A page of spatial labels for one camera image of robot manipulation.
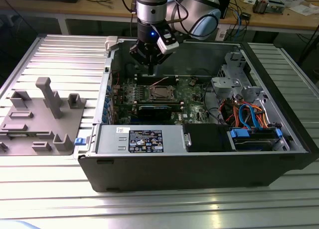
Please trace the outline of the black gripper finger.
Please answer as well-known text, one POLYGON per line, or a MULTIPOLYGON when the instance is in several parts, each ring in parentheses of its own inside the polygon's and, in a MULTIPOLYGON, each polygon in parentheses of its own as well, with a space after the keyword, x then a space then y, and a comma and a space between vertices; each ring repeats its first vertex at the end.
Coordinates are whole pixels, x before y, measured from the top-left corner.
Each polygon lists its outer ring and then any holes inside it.
POLYGON ((156 65, 162 64, 172 53, 163 54, 158 46, 153 45, 151 50, 151 75, 154 74, 156 65))
POLYGON ((152 44, 137 41, 129 50, 130 55, 147 68, 148 75, 153 74, 152 46, 152 44))

